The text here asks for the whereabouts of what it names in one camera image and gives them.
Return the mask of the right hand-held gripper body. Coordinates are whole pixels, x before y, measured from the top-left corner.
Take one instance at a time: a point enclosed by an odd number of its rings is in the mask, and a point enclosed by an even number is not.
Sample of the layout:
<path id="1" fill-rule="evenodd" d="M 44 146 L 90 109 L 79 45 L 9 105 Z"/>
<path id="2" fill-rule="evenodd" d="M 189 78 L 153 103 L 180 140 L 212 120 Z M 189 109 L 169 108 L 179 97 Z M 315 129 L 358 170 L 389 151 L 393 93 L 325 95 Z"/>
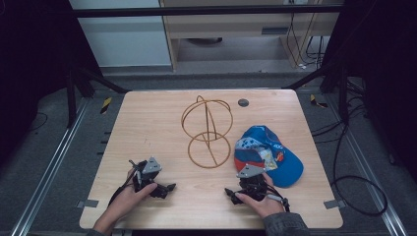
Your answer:
<path id="1" fill-rule="evenodd" d="M 267 183 L 263 176 L 262 167 L 246 164 L 238 173 L 241 187 L 240 193 L 248 195 L 256 201 L 261 201 L 267 193 Z"/>

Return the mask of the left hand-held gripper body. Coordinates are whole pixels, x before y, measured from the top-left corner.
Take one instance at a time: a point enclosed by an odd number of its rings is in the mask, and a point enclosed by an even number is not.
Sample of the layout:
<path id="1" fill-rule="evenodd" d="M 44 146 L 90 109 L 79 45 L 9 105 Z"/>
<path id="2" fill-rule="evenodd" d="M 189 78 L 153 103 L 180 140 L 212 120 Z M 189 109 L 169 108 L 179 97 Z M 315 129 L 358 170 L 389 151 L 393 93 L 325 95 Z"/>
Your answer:
<path id="1" fill-rule="evenodd" d="M 130 160 L 130 163 L 134 168 L 133 185 L 135 192 L 139 192 L 145 186 L 152 184 L 154 182 L 154 178 L 161 171 L 161 165 L 153 156 L 151 156 L 149 160 L 144 160 L 138 163 Z"/>

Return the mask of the blue and red cap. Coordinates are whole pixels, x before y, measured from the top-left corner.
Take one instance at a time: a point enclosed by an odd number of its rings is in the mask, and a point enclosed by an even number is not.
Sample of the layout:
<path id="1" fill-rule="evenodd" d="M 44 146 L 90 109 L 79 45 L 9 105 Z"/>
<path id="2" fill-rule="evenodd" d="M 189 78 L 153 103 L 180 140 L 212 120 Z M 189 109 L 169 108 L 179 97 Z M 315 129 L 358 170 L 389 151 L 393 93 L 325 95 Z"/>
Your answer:
<path id="1" fill-rule="evenodd" d="M 234 146 L 234 163 L 238 171 L 246 164 L 263 168 L 273 185 L 288 188 L 302 176 L 304 165 L 269 127 L 252 126 Z"/>

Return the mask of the brown wire hat stand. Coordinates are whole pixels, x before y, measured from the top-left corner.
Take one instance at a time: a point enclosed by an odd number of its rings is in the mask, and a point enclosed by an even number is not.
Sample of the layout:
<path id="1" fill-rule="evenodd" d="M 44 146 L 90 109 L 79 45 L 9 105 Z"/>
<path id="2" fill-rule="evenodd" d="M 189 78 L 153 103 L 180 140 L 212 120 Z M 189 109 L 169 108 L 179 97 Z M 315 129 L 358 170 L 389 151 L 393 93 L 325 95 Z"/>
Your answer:
<path id="1" fill-rule="evenodd" d="M 220 133 L 217 129 L 215 124 L 213 113 L 210 109 L 210 105 L 214 103 L 221 107 L 223 107 L 229 115 L 229 126 L 224 133 Z M 204 109 L 204 117 L 205 117 L 205 129 L 195 135 L 192 135 L 186 128 L 186 121 L 187 118 L 191 115 L 193 111 L 202 107 Z M 204 169 L 214 169 L 221 165 L 223 165 L 228 159 L 231 154 L 231 144 L 226 138 L 227 134 L 230 132 L 231 128 L 233 127 L 234 117 L 231 111 L 231 106 L 228 102 L 222 99 L 205 99 L 202 95 L 198 95 L 196 97 L 196 101 L 191 103 L 182 113 L 180 124 L 182 127 L 183 132 L 190 138 L 190 141 L 187 146 L 187 154 L 189 159 L 197 166 L 204 168 Z M 218 140 L 224 140 L 227 145 L 227 155 L 221 160 L 217 161 L 215 155 L 212 150 L 212 144 Z M 196 159 L 192 156 L 192 144 L 193 142 L 202 142 L 208 148 L 208 153 L 213 160 L 213 165 L 204 165 L 202 163 L 198 163 Z"/>

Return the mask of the person's right hand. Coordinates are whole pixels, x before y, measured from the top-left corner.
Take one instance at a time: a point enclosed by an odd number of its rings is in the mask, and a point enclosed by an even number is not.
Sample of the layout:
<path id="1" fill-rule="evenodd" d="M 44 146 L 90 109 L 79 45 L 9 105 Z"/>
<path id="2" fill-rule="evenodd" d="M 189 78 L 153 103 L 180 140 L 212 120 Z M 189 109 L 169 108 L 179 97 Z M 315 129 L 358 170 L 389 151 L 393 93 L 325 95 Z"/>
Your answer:
<path id="1" fill-rule="evenodd" d="M 264 197 L 260 202 L 252 199 L 251 197 L 237 193 L 236 197 L 241 200 L 245 205 L 254 210 L 261 219 L 264 219 L 272 214 L 285 212 L 285 209 L 281 202 L 273 200 L 268 197 Z"/>

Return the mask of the person's left hand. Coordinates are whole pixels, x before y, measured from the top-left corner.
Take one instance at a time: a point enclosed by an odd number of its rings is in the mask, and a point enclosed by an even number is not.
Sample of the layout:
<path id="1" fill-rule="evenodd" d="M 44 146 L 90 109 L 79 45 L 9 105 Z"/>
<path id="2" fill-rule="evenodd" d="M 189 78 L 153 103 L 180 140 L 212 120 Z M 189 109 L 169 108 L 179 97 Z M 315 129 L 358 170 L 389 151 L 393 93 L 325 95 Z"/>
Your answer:
<path id="1" fill-rule="evenodd" d="M 157 187 L 156 183 L 151 183 L 142 188 L 139 192 L 136 192 L 132 180 L 134 174 L 134 169 L 131 169 L 128 172 L 125 187 L 107 208 L 107 213 L 110 215 L 111 223 L 116 223 L 119 219 L 126 216 Z"/>

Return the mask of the yellow and black tape strip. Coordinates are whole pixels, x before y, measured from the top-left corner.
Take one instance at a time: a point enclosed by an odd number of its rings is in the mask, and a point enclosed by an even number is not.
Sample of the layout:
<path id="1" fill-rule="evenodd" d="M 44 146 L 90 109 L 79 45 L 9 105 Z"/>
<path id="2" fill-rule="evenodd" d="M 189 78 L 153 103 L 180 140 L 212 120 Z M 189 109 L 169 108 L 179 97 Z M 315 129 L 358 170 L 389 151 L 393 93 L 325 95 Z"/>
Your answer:
<path id="1" fill-rule="evenodd" d="M 312 105 L 319 106 L 321 108 L 327 108 L 328 105 L 325 102 L 320 102 L 317 100 L 316 96 L 313 94 L 310 94 L 310 102 Z"/>
<path id="2" fill-rule="evenodd" d="M 100 112 L 99 112 L 100 114 L 106 113 L 111 101 L 112 101 L 112 97 L 106 97 L 104 99 L 103 104 L 102 104 L 101 109 L 100 109 Z"/>

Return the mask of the white cabinet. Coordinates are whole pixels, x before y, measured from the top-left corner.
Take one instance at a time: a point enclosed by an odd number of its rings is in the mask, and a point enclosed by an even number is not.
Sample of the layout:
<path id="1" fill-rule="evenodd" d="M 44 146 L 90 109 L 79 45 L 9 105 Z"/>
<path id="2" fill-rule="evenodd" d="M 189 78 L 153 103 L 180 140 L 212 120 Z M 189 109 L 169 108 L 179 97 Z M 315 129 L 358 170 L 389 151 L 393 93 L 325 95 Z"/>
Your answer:
<path id="1" fill-rule="evenodd" d="M 158 0 L 70 0 L 74 10 L 159 8 Z M 170 66 L 162 17 L 79 18 L 100 68 Z"/>

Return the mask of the light wooden desk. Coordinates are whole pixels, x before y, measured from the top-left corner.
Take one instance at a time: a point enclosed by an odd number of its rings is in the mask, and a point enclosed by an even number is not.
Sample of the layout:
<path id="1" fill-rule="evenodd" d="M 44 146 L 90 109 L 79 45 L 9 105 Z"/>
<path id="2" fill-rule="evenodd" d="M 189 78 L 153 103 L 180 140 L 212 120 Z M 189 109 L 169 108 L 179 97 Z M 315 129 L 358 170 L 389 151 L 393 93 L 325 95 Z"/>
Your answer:
<path id="1" fill-rule="evenodd" d="M 158 0 L 162 7 L 330 5 L 344 0 Z M 313 36 L 330 36 L 337 13 L 165 16 L 163 18 L 171 63 L 177 65 L 179 45 L 187 38 L 278 36 L 290 65 L 306 62 L 305 51 Z"/>

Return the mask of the dark curtain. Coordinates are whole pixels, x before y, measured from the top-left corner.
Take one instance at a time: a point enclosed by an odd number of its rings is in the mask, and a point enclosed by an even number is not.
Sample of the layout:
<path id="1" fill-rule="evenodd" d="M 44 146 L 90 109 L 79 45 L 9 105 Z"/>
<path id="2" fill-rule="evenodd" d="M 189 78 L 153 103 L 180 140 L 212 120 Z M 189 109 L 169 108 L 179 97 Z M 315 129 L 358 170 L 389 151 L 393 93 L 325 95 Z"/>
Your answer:
<path id="1" fill-rule="evenodd" d="M 99 73 L 70 0 L 0 0 L 0 168 L 12 159 L 38 102 L 66 86 L 70 64 Z"/>
<path id="2" fill-rule="evenodd" d="M 344 0 L 324 62 L 341 60 L 417 182 L 417 0 Z"/>

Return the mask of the aluminium floor rail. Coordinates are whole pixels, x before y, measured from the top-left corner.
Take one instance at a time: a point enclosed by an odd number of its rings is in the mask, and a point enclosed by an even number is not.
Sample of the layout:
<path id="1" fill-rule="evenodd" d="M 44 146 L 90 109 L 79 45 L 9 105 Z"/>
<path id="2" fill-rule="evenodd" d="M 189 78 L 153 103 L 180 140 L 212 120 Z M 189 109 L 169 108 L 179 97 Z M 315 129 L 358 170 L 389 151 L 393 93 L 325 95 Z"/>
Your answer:
<path id="1" fill-rule="evenodd" d="M 361 150 L 357 139 L 349 130 L 349 126 L 341 121 L 341 118 L 338 115 L 338 105 L 336 99 L 331 95 L 326 95 L 326 99 L 328 101 L 328 107 L 332 111 L 336 122 L 342 124 L 342 127 L 340 128 L 341 134 L 338 140 L 338 144 L 341 145 L 342 142 L 347 143 L 347 148 L 350 151 L 350 156 L 359 171 L 359 175 L 337 176 L 336 164 L 338 153 L 336 153 L 334 155 L 334 161 L 332 165 L 332 184 L 334 188 L 338 189 L 338 183 L 343 179 L 356 179 L 357 181 L 364 182 L 377 211 L 366 212 L 363 209 L 357 207 L 353 207 L 352 209 L 362 215 L 367 215 L 369 217 L 380 217 L 383 220 L 390 236 L 409 236 L 408 231 L 406 230 L 399 215 L 394 209 L 380 180 L 374 173 L 371 165 L 365 157 L 364 152 Z"/>
<path id="2" fill-rule="evenodd" d="M 10 236 L 27 236 L 30 227 L 50 189 L 50 186 L 53 183 L 56 174 L 58 173 L 61 163 L 65 158 L 68 148 L 70 147 L 73 138 L 77 134 L 80 124 L 86 114 L 89 102 L 89 98 L 81 99 L 80 105 L 76 110 L 76 118 L 73 124 L 65 130 L 59 145 L 54 151 L 45 171 L 43 172 L 43 175 L 40 178 L 36 189 L 34 190 L 27 206 L 25 207 L 25 210 L 13 227 Z"/>

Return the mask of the black metal frame strut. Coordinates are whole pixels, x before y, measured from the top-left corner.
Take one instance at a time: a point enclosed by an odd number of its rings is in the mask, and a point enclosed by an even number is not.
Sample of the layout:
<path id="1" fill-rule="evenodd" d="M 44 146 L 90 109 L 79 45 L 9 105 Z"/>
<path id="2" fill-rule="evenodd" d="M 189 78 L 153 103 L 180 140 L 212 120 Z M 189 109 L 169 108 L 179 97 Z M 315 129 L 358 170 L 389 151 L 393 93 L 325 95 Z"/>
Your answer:
<path id="1" fill-rule="evenodd" d="M 324 80 L 320 85 L 320 90 L 322 92 L 328 93 L 335 87 L 338 87 L 338 115 L 341 118 L 341 121 L 348 125 L 347 67 L 343 62 L 329 62 L 301 80 L 283 87 L 283 89 L 298 89 L 318 77 L 324 77 Z"/>
<path id="2" fill-rule="evenodd" d="M 75 124 L 77 118 L 75 89 L 77 89 L 82 94 L 82 97 L 93 97 L 95 90 L 90 81 L 98 82 L 106 88 L 109 88 L 118 93 L 128 92 L 126 88 L 121 88 L 106 80 L 103 76 L 96 74 L 86 68 L 71 67 L 69 69 L 68 75 L 66 76 L 68 128 L 71 128 Z"/>

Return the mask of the black horizontal frame bar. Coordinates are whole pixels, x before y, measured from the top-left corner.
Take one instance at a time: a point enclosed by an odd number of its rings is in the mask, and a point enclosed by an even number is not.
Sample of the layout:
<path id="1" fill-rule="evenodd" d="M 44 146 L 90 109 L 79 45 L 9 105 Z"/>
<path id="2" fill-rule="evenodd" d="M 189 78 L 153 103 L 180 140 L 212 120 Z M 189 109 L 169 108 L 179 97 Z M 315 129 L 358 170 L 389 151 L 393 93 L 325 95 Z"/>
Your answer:
<path id="1" fill-rule="evenodd" d="M 107 17 L 154 17 L 154 16 L 204 16 L 204 15 L 244 15 L 244 14 L 290 14 L 290 13 L 336 13 L 345 9 L 344 5 L 251 5 L 251 6 L 202 6 L 163 7 L 125 9 L 82 9 L 72 10 L 77 18 Z"/>

